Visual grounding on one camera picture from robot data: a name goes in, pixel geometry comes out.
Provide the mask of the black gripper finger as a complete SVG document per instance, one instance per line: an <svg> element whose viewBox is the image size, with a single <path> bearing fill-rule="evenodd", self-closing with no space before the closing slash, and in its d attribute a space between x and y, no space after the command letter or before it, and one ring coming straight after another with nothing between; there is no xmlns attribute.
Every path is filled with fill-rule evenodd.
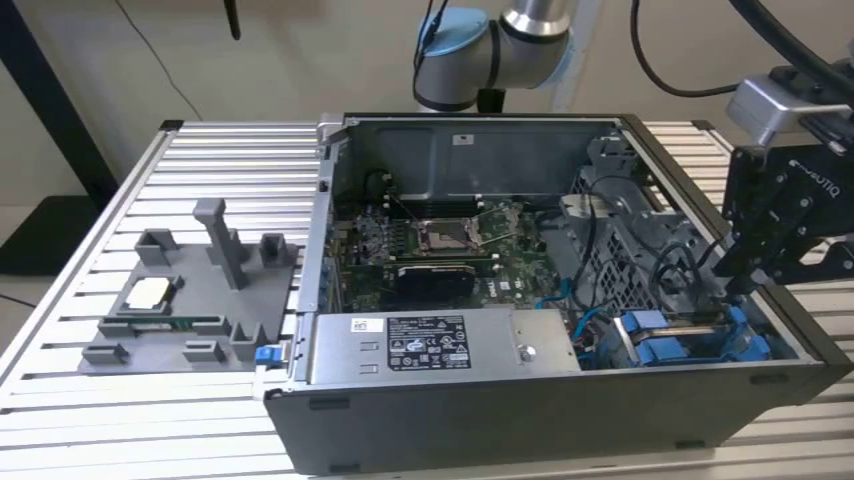
<svg viewBox="0 0 854 480"><path fill-rule="evenodd" d="M778 285L820 283L852 278L852 241L835 241L822 260L803 264L800 258L780 255L768 267L768 275Z"/></svg>
<svg viewBox="0 0 854 480"><path fill-rule="evenodd" d="M760 284L753 274L766 268L782 250L784 236L800 215L786 189L792 186L787 167L768 159L760 147L732 151L723 198L723 218L731 229L725 252L712 267L727 280L729 301L749 294Z"/></svg>

